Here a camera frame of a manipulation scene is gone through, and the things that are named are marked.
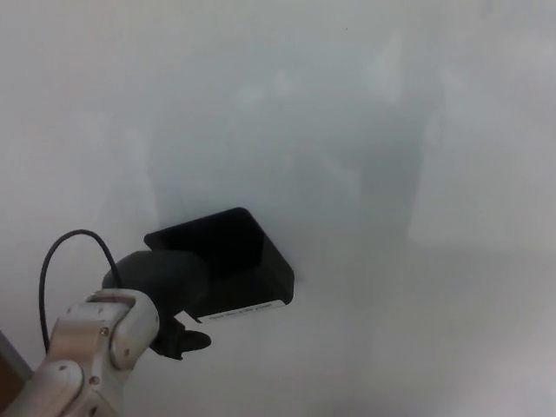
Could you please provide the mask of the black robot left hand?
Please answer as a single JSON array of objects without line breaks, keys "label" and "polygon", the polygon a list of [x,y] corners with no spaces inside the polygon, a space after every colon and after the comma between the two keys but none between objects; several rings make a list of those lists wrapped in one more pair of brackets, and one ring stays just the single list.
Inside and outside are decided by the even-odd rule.
[{"label": "black robot left hand", "polygon": [[108,272],[102,288],[126,288],[146,294],[156,306],[159,331],[150,348],[160,356],[180,361],[187,352],[202,350],[211,339],[187,330],[176,319],[193,310],[210,290],[210,272],[205,261],[191,252],[174,250],[136,251],[117,264],[119,279]]}]

